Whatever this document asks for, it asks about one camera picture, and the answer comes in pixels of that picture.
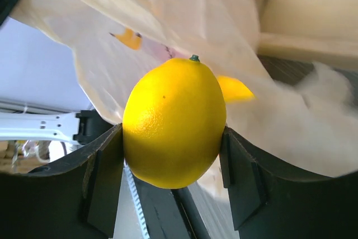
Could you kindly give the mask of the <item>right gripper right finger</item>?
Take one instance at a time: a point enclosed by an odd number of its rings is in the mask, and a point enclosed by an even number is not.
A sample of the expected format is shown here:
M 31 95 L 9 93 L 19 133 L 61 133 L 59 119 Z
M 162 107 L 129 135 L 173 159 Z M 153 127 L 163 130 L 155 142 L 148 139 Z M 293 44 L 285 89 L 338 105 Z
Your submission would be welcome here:
M 220 165 L 240 238 L 356 238 L 357 173 L 326 177 L 293 166 L 231 128 Z

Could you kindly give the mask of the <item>yellow lemon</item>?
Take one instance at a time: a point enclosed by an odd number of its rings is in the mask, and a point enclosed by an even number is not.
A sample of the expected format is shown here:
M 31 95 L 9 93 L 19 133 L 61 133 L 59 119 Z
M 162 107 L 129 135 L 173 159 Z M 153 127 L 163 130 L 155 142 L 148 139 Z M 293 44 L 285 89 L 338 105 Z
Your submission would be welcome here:
M 227 76 L 217 76 L 226 103 L 248 101 L 255 96 L 240 80 Z
M 125 160 L 153 186 L 187 187 L 217 158 L 226 117 L 219 83 L 199 57 L 170 59 L 141 78 L 129 96 Z

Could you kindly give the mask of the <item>banana print plastic bag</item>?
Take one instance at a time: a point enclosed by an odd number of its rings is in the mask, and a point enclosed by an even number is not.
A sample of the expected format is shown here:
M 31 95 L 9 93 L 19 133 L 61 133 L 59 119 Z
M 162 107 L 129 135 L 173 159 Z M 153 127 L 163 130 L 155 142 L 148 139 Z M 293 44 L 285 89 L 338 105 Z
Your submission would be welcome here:
M 170 55 L 198 53 L 216 75 L 258 94 L 228 106 L 228 125 L 254 145 L 329 177 L 357 170 L 350 83 L 327 64 L 297 86 L 260 62 L 255 0 L 19 0 L 10 17 L 72 50 L 78 82 L 99 114 L 122 120 L 134 85 Z

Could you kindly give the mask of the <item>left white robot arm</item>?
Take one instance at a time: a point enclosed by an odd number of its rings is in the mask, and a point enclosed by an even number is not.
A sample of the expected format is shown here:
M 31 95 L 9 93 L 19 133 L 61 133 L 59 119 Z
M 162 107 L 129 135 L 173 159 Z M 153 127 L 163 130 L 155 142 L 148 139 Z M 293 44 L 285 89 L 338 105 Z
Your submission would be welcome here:
M 1 0 L 1 27 L 19 0 Z M 1 97 L 1 140 L 56 140 L 85 145 L 112 125 L 95 110 L 67 112 Z

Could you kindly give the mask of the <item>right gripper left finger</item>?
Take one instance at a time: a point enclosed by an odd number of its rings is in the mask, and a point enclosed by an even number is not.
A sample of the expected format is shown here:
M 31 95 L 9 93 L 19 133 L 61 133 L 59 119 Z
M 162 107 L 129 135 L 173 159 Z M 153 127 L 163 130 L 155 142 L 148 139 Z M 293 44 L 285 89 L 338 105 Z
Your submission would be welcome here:
M 2 238 L 112 238 L 122 127 L 27 174 L 1 173 Z

